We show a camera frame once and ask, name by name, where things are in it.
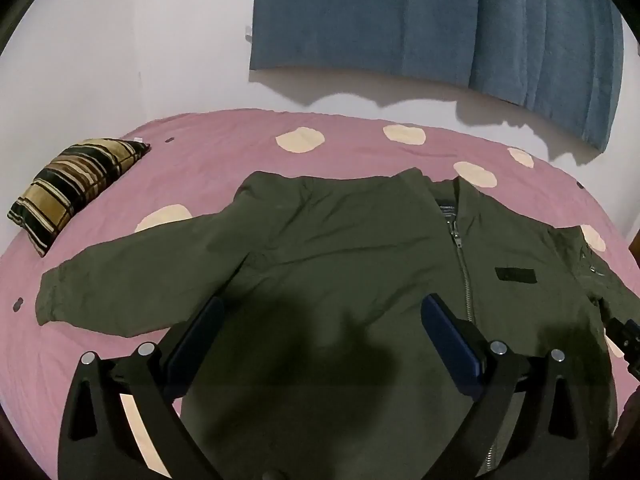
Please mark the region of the dark green zip jacket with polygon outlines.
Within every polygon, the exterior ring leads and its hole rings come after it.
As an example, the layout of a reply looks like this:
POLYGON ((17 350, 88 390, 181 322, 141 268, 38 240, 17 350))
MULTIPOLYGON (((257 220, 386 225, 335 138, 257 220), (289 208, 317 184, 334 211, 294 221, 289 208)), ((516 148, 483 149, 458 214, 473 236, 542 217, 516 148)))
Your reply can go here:
POLYGON ((462 179, 256 172, 219 214, 89 247, 43 275, 40 323, 133 337, 215 292, 227 322, 182 404, 227 479, 416 479, 460 426, 420 320, 437 294, 490 340, 576 359, 596 433, 615 426, 603 324, 639 300, 586 243, 462 179))

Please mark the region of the striped brown yellow pillow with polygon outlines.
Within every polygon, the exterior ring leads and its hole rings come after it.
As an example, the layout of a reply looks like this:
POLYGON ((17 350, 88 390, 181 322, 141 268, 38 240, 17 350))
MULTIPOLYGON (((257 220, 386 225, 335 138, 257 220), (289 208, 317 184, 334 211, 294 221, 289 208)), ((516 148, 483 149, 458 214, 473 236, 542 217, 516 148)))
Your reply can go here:
POLYGON ((47 255, 75 214, 149 153, 149 144, 88 139, 52 159, 17 197, 8 218, 23 229, 36 252, 47 255))

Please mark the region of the pink polka dot bedsheet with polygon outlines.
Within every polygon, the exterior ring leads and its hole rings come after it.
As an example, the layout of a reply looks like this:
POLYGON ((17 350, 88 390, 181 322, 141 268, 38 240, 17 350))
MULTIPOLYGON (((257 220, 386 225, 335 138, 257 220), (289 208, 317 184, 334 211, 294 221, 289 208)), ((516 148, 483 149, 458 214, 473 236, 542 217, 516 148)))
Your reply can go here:
POLYGON ((227 205, 256 170, 284 176, 356 178, 419 168, 444 180, 458 167, 508 208, 552 226, 582 226, 632 292, 639 271, 623 237, 580 183, 518 148, 433 127, 266 110, 185 114, 150 122, 134 137, 149 154, 78 216, 38 256, 25 234, 1 258, 1 405, 27 452, 47 476, 58 472, 58 434, 81 352, 116 356, 127 339, 62 323, 39 325, 43 272, 84 248, 227 205))

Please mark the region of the blue curtain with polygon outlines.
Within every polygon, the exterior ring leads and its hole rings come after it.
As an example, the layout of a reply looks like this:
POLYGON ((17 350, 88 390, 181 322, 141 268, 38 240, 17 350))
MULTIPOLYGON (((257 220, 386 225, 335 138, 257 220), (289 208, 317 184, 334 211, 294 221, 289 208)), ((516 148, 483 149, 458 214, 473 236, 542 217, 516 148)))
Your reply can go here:
POLYGON ((254 0, 253 70, 367 70, 524 107, 596 150, 622 85, 612 0, 254 0))

